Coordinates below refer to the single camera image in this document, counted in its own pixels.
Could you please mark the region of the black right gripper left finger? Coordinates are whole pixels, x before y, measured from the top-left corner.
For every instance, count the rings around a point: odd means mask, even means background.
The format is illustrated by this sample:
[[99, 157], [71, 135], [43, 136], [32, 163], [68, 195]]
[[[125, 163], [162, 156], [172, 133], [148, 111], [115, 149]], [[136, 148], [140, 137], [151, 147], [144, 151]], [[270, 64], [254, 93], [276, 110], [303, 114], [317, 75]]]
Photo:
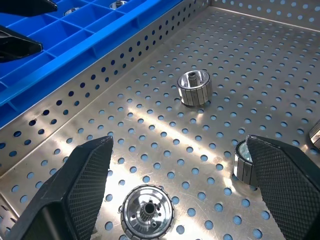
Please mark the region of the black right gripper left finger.
[[105, 195], [113, 137], [78, 145], [42, 184], [8, 240], [89, 240]]

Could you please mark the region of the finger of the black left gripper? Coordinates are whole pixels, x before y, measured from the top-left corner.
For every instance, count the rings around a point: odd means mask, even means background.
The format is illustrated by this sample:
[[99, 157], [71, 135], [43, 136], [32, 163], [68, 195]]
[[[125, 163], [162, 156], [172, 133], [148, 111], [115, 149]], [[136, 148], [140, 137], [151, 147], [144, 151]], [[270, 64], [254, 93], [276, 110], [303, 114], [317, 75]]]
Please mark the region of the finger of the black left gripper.
[[21, 17], [35, 17], [56, 12], [58, 5], [52, 0], [0, 0], [0, 12]]
[[0, 26], [0, 62], [7, 63], [40, 53], [43, 44], [7, 27]]

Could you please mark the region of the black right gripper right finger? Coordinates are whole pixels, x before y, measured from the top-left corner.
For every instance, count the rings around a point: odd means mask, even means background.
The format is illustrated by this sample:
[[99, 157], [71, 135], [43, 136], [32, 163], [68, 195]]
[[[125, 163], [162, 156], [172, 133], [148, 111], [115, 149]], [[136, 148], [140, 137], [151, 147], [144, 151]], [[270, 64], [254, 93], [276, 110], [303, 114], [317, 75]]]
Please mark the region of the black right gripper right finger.
[[246, 138], [262, 200], [287, 240], [320, 238], [320, 169], [298, 147]]

